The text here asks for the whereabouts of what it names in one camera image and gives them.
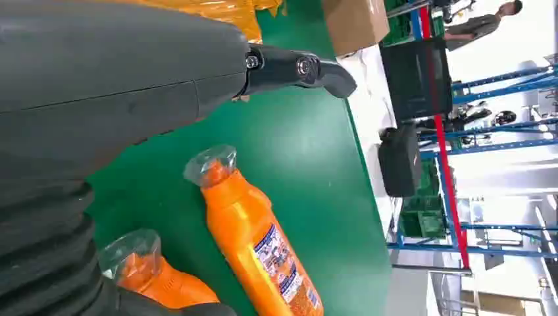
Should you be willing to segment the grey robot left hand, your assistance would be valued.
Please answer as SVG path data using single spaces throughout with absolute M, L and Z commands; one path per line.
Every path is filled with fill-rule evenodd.
M 232 24 L 130 3 L 1 2 L 1 186 L 83 181 L 125 147 L 285 86 L 356 83 Z

